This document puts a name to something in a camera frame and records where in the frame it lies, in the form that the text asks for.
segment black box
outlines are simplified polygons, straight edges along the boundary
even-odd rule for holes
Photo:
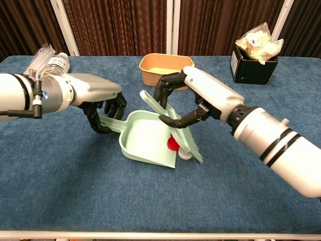
[[[274,56],[265,65],[260,64],[251,60],[235,45],[230,64],[233,81],[242,84],[268,84],[278,62],[278,58]]]

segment snack bag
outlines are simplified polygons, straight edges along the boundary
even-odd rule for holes
[[[272,42],[267,23],[263,23],[244,34],[235,44],[242,49],[250,59],[265,64],[265,61],[280,53],[284,40]]]

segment green brush bristles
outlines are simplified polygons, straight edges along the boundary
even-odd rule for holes
[[[182,135],[180,135],[182,141],[185,143],[187,149],[192,153],[193,157],[199,161],[200,163],[203,163],[203,157],[201,153],[199,152],[199,147],[196,145],[196,142],[194,140],[194,137],[191,133],[191,130],[189,127],[180,129],[182,131]]]

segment tan plastic tray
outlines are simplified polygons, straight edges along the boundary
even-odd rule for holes
[[[148,86],[156,86],[162,75],[180,72],[185,66],[195,67],[188,56],[158,53],[145,55],[139,64],[143,83]]]

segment table edge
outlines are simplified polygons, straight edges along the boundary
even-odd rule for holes
[[[90,231],[0,231],[0,239],[321,239],[320,234],[294,233],[160,233]]]

